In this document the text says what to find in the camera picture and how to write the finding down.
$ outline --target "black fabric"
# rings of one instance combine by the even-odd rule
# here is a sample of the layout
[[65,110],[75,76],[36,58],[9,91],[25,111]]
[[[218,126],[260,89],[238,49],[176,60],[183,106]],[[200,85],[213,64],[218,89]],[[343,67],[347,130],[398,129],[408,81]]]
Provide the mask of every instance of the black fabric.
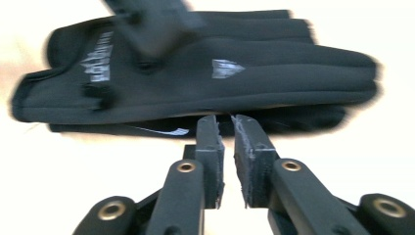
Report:
[[108,109],[115,102],[116,94],[105,82],[87,82],[81,89],[83,96],[99,100],[94,110]]
[[[256,119],[270,134],[321,131],[337,126],[345,119],[342,106],[317,105],[281,107],[277,109],[243,112]],[[116,124],[49,124],[53,132],[84,132],[111,135],[132,135],[164,138],[194,138],[201,116],[171,117],[156,120]],[[233,136],[231,116],[216,116],[221,136]]]
[[[42,77],[44,72],[28,74],[13,100],[14,116],[21,121],[52,123],[54,131],[78,126],[77,131],[112,129],[115,134],[129,134],[136,133],[125,128],[131,123],[160,125],[162,121],[174,123],[172,117],[258,109],[267,109],[265,118],[278,117],[284,108],[269,108],[329,104],[326,107],[342,109],[337,105],[365,102],[376,93],[376,64],[371,58],[312,45],[308,24],[283,19],[287,11],[200,14],[210,23],[198,40],[162,61],[131,53],[111,18],[57,29],[47,54],[52,71],[64,72],[53,77]],[[98,45],[100,41],[107,44]],[[91,82],[91,73],[85,73],[85,64],[90,65],[91,53],[100,46],[112,47],[111,55],[99,62],[107,62],[111,69],[105,83],[113,99],[83,92],[85,84],[96,83]],[[215,63],[239,70],[215,74]],[[103,105],[105,99],[111,100],[110,105]],[[332,116],[325,113],[331,108],[324,109],[314,111],[320,120],[338,117],[335,112]],[[340,120],[331,119],[332,123]]]
[[[313,43],[307,21],[289,19],[289,12],[285,10],[198,13],[207,22],[207,26],[200,31],[201,36]],[[54,30],[47,45],[49,65],[52,68],[65,67],[80,60],[81,51],[91,37],[91,32],[103,26],[115,27],[114,17],[76,23]]]

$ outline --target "table surface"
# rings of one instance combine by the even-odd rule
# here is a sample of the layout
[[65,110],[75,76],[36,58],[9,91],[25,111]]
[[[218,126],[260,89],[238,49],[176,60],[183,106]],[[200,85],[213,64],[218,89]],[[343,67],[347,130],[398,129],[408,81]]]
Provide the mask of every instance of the table surface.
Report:
[[[273,135],[282,158],[302,161],[332,194],[357,204],[384,193],[415,207],[415,7],[410,1],[188,1],[194,10],[290,9],[308,19],[318,44],[358,51],[380,64],[373,101],[348,108],[329,131]],[[47,70],[44,46],[60,26],[108,16],[101,1],[0,3],[0,234],[71,234],[89,209],[114,195],[140,201],[162,187],[171,164],[194,140],[52,133],[21,123],[10,99],[22,75]],[[245,209],[225,138],[225,193],[206,211],[205,234],[272,234],[266,210]]]

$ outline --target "brass grommet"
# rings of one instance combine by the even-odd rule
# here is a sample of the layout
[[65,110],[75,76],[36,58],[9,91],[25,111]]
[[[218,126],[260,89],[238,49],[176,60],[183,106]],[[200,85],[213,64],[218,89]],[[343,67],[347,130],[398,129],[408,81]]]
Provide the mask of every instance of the brass grommet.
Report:
[[99,211],[101,220],[113,220],[125,213],[125,204],[122,201],[113,201],[105,204]]
[[282,163],[282,167],[289,171],[299,171],[301,170],[301,165],[293,161],[285,161]]
[[195,170],[196,166],[192,163],[183,163],[177,166],[177,170],[183,173],[188,173]]
[[405,209],[393,201],[378,198],[373,201],[373,205],[379,212],[382,212],[390,217],[406,216]]

